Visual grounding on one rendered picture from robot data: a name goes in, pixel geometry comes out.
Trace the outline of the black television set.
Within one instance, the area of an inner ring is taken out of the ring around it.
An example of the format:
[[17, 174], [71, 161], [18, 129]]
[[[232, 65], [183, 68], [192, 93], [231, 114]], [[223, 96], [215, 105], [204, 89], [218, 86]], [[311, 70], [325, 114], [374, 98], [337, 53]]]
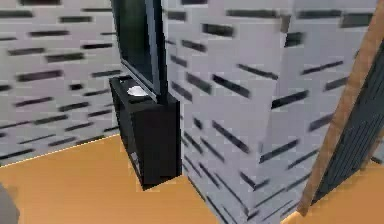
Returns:
[[110, 0], [121, 64], [158, 103], [168, 95], [161, 0]]

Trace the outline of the black television stand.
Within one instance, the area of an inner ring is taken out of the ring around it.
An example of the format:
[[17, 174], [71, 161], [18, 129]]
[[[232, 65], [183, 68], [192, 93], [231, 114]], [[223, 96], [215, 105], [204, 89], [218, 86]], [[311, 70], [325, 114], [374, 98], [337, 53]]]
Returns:
[[150, 189], [181, 175], [180, 102], [170, 94], [166, 103], [133, 96], [134, 79], [109, 79], [120, 138], [141, 188]]

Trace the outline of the small white round object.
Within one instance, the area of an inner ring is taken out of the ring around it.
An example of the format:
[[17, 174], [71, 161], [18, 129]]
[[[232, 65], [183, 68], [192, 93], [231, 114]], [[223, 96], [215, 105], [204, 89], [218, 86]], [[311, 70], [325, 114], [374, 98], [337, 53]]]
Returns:
[[140, 86], [132, 86], [127, 90], [127, 93], [134, 97], [144, 97], [147, 96], [148, 93]]

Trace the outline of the wooden framed dark door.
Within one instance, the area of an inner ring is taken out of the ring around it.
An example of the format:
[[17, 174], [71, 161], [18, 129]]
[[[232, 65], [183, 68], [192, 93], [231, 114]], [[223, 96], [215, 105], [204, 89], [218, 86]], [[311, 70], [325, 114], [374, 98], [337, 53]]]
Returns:
[[384, 136], [384, 0], [377, 0], [372, 14], [343, 15], [342, 23], [344, 27], [367, 23], [368, 29], [298, 203], [302, 216], [364, 169]]

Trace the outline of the grey rounded furniture corner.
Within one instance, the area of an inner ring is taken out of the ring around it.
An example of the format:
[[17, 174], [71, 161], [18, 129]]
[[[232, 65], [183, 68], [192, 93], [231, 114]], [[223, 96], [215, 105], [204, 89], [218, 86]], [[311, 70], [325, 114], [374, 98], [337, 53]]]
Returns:
[[20, 212], [7, 189], [0, 183], [0, 224], [18, 224]]

